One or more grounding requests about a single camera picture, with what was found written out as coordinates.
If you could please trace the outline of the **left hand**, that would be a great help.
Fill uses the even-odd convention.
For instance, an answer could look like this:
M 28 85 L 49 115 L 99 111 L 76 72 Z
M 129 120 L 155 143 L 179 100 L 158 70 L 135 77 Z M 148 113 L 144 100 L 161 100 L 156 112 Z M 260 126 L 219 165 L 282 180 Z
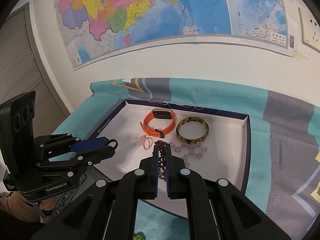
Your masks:
M 56 197 L 51 197 L 45 200 L 42 200 L 38 206 L 43 213 L 51 212 L 56 205 Z

